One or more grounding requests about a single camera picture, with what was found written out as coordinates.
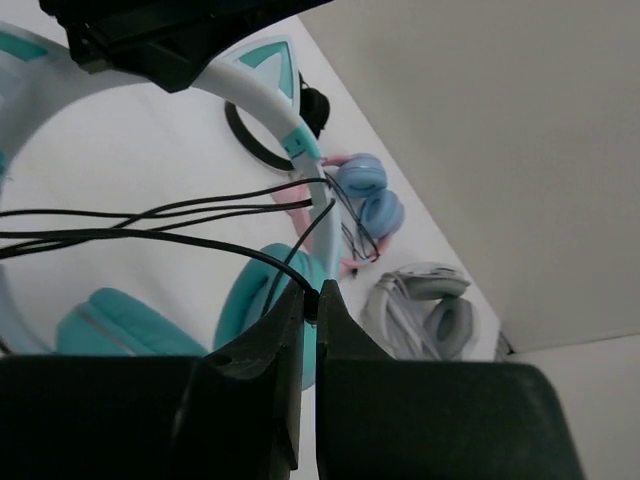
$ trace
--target headphone headband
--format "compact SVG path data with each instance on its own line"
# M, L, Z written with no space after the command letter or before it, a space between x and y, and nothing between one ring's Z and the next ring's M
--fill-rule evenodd
M147 83L134 75L105 71L89 75L71 59L69 51L31 32L0 22L0 182L10 162L31 136L56 113L94 93L115 87ZM282 144L305 177L324 178L322 154L315 137L299 114L277 93L250 73L223 60L214 60L194 87L220 96L248 112ZM312 218L330 200L321 183L309 186ZM329 278L337 278L340 265L340 214L331 209L313 232L313 255ZM46 351L15 309L0 266L0 332L17 352Z

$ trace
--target black cable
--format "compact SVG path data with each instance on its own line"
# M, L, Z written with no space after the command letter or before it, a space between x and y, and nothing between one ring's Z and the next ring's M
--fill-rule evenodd
M156 207L156 208L152 208L151 210L147 210L146 212L142 212L138 215L134 215L132 217L130 217L128 220L125 220L123 222L120 222L116 225L114 225L111 228L124 228L127 227L129 225L132 225L134 223L136 223L139 220L143 220L145 218L147 218L149 215L155 215L167 210L174 210L177 208L184 208L184 207L189 207L189 206L193 206L193 205L202 205L204 203L213 203L213 202L226 202L226 201L233 201L233 200L245 200L247 198L253 198L253 197L259 197L262 195L268 195L274 192L279 192L281 190L286 190L287 188L290 187L295 187L298 185L308 185L311 183L324 183L327 184L329 186L331 186L331 182L328 181L325 178L307 178L307 179L302 179L302 180L296 180L290 183L286 183L283 185L277 185L275 187L270 187L270 188L266 188L263 190L257 190L255 192L248 192L248 193L241 193L241 194L234 194L234 195L223 195L223 196L217 196L217 197L206 197L206 198L199 198L199 199L195 199L195 200L185 200L182 202L176 202L176 203L170 203L167 205L162 205L160 207ZM32 240L29 242L23 242L20 244L16 244L13 245L11 247L5 247L5 248L11 248L11 249L15 249L16 251L18 250L22 250L24 248L30 248L30 247L34 247L32 250L29 251L33 251L33 253L39 253L39 252L46 252L46 251L50 251L50 250L55 250L57 248L66 248L66 247L71 247L74 245L79 245L81 243L84 243L87 240L75 240L75 241L64 241L64 242L57 242L54 243L52 245L53 242L47 242L47 241L42 241L42 240Z
M347 212L349 212L349 215L353 218L353 221L356 224L356 228L358 229L358 234L360 236L360 245L362 248L361 257L363 256L364 257L363 259L366 259L369 257L369 255L367 255L367 253L364 251L364 242L362 240L362 236L364 236L367 239L367 242L373 247L373 251L375 252L375 259L373 261L374 262L377 261L378 258L380 258L380 251L378 250L378 244L373 239L373 237L371 237L371 235L369 234L368 230L364 227L364 225L362 225L362 219L360 218L360 215L356 213L355 208L353 207L353 204L351 203L351 201L349 200L349 197L347 196L347 192L344 191L342 186L336 181L336 179L332 175L326 172L325 172L325 175L329 180L329 183L331 184L333 189L336 191L336 195L338 196L342 204L345 206L345 208L347 209Z
M358 249L356 246L356 240L353 237L353 232L347 228L346 225L342 225L342 235L349 246L349 251L351 252L351 258L353 260L366 260L364 253Z
M301 202L282 203L280 205L271 205L271 208L259 208L256 210L241 210L239 212L229 212L220 215L213 215L211 217L196 218L195 220L188 220L186 222L173 223L162 227L150 228L150 232L166 232L169 230L175 230L178 228L191 227L193 225L199 225L201 223L213 222L215 220L223 220L226 218L242 217L245 215L257 215L261 213L272 212L285 212L287 210L297 210L299 208L306 208L312 205L311 200L303 200Z
M180 212L170 213L157 213L157 214L138 214L138 213L123 213L123 212L99 212L93 210L72 210L64 208L29 208L22 210L4 210L0 211L0 218L5 217L18 217L27 215L60 215L66 217L93 217L93 218L133 218L137 217L142 219L156 220L160 218L182 217L185 215L195 215L197 213L216 212L219 210L241 210L241 209L270 209L274 206L273 203L254 203L254 204L241 204L241 205L218 205L216 207L204 207L194 208L192 210L183 210Z
M335 204L336 204L336 200L331 199L331 201L329 202L329 205L327 205L327 207L322 212L320 212L320 214L316 217L316 219L313 222L311 222L311 225L309 225L309 228L307 228L304 231L304 233L300 236L296 244L293 246L293 248L289 252L289 255L287 255L287 257L284 259L285 265L289 266L289 262L291 262L295 254L298 252L298 250L300 250L300 247L302 247L307 237L311 235L311 232L313 232L313 230L320 224L320 222L324 219L324 217L326 217L329 214L329 212L331 211L331 209ZM262 307L262 312L260 313L261 317L264 316L271 308L271 301L273 300L273 296L275 295L276 288L278 287L278 284L280 283L280 279L282 278L282 273L283 273L282 270L280 270L276 274L273 280L273 283L271 284L271 288L269 289L269 293L267 294L267 298L265 299L264 305Z
M268 205L265 208L259 208L255 210L241 210L237 212L229 212L221 215L213 215L210 217L197 218L195 220L189 220L186 222L173 223L169 225L165 225L162 227L150 228L148 231L150 232L164 232L168 230L175 230L178 228L190 227L193 225L199 225L201 223L212 222L215 220L222 220L226 218L240 217L245 215L256 215L261 213L270 213L270 212L282 212L286 210L296 210L298 208L305 208L311 206L311 200L303 200L300 202L292 202L292 203L283 203L280 205ZM8 258L13 258L16 256L27 255L31 253L43 253L50 252L53 250L60 250L63 248L71 247L74 245L78 245L80 243L84 243L90 240L69 240L69 241L58 241L54 242L51 240L36 240L33 242L25 242L21 244L11 245L8 247L0 248L0 254L10 255Z
M293 279L298 285L302 287L305 293L311 295L317 295L318 292L314 290L311 284L306 278L304 278L295 269L291 268L285 262L278 260L270 255L267 255L258 250L244 247L242 245L235 245L232 243L221 242L218 240L209 240L204 238L190 237L187 235L179 235L176 233L167 232L152 232L148 230L134 230L125 228L83 228L75 230L45 230L45 231L32 231L32 232L0 232L0 238L41 238L45 240L69 240L69 239L81 239L83 241L88 240L106 240L113 238L144 238L148 240L158 240L162 242L179 243L182 245L191 245L200 248L209 248L212 250L221 250L223 252L235 253L243 255L245 257L254 258L260 260L274 268L277 268L282 273L286 273L291 279ZM0 253L0 260L13 258L18 255L7 255Z

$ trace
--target ear cup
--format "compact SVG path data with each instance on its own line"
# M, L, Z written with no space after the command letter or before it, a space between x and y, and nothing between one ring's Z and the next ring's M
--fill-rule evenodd
M285 260L291 248L276 243L262 249L263 253L279 260ZM289 265L302 274L309 283L320 290L326 278L322 264L313 256L298 252ZM214 350L237 338L260 318L262 307L278 270L259 260L250 260L236 279L222 309L218 328L214 337ZM289 277L282 276L274 295L274 301L281 294ZM306 324L304 327L304 353L302 386L308 388L315 382L316 330Z
M350 198L365 198L387 188L387 174L376 157L354 155L336 173L336 182Z
M113 288L95 292L58 325L67 355L194 355L208 352L155 310Z
M455 360L473 337L473 306L462 298L445 297L424 322L443 360Z
M397 232L404 223L404 216L404 205L390 190L374 193L360 209L360 223L373 238Z
M300 116L304 119L316 138L329 121L331 104L329 99L315 88L300 90Z
M464 278L425 278L418 275L405 275L402 279L411 300L418 302L439 300L445 296L460 297L469 286L469 282Z

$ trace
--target pink headphones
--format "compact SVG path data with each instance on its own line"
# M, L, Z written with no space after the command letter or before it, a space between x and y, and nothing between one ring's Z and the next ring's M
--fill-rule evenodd
M359 212L359 221L369 235L378 240L377 252L365 260L342 258L340 276L375 262L379 255L385 253L391 238L402 226L405 218L404 206L397 195L387 190L387 175L382 163L376 157L360 153L350 157L335 156L325 160L324 167L339 167L335 175L337 187L348 198L365 199ZM276 203L296 202L309 198L306 185L291 187L272 194ZM302 235L311 224L309 210L306 208L288 210L293 220L296 233ZM312 239L304 242L307 250L312 250Z

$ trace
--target white tabletop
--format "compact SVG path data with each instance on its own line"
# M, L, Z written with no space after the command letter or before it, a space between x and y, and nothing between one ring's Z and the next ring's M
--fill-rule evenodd
M62 28L39 10L36 0L4 0L0 19L66 44ZM357 318L382 273L417 261L461 262L300 21L286 20L257 36L282 33L293 38L305 79L331 100L331 119L321 137L323 152L366 151L380 157L390 188L406 208L407 221L389 252L362 269L357 279L340 284ZM259 138L276 148L273 139ZM252 160L231 136L221 99L193 90L167 95L151 85L113 90L62 112L21 152L9 177L3 209L128 212L282 181ZM3 225L40 229L110 223L27 218ZM296 240L288 216L278 213L224 220L184 233L254 248ZM97 288L111 286L157 309L207 347L226 295L245 263L230 254L143 240L93 242L7 262L22 312L50 341L58 319ZM482 319L483 333L473 357L492 359L498 319L475 286L466 298ZM317 478L313 389L303 395L301 424L301 468L292 478Z

